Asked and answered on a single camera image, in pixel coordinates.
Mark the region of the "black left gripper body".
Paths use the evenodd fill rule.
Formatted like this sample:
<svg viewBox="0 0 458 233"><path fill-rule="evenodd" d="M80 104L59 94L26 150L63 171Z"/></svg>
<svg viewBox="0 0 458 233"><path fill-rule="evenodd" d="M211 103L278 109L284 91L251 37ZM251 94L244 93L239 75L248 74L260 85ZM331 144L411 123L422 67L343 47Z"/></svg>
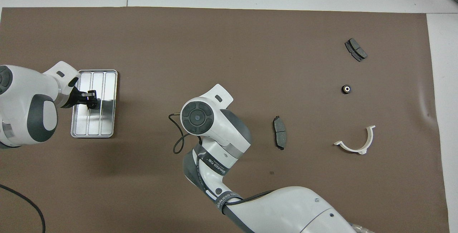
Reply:
<svg viewBox="0 0 458 233"><path fill-rule="evenodd" d="M75 105L86 105L87 108L90 108L89 96L83 96L84 94L90 94L88 92L81 92L76 87L73 87L67 102L64 104L64 108L71 108Z"/></svg>

